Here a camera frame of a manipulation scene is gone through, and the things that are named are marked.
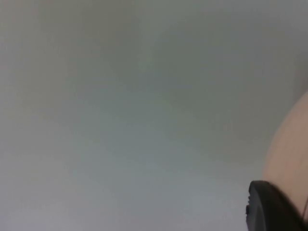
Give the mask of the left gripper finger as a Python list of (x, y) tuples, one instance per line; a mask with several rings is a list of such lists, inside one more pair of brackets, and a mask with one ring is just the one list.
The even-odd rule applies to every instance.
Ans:
[(254, 180), (249, 185), (246, 224), (249, 231), (306, 231), (308, 223), (273, 184)]

